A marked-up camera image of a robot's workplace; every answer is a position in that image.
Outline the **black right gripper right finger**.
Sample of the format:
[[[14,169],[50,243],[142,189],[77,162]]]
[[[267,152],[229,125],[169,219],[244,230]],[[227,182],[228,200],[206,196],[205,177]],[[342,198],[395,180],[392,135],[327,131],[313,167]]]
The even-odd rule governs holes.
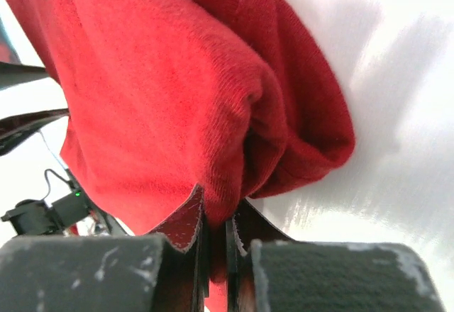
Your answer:
[[[229,311],[442,311],[426,265],[395,243],[301,242],[242,201],[226,223]]]

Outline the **dark red t-shirt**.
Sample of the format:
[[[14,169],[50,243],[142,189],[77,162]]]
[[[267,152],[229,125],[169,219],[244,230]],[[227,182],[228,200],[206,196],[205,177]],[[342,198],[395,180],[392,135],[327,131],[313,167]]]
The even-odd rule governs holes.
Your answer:
[[[256,311],[227,270],[234,212],[323,179],[355,135],[338,81],[285,0],[6,0],[43,62],[1,42],[1,88],[50,77],[66,109],[1,121],[1,153],[67,117],[62,156],[93,201],[146,233],[204,195],[212,311]],[[227,230],[226,221],[233,227]]]

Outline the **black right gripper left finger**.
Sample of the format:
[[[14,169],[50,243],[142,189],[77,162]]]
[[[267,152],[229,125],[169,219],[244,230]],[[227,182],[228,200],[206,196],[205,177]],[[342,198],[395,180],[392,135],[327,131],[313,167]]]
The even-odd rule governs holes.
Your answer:
[[[203,190],[143,236],[16,235],[1,247],[2,311],[202,311]]]

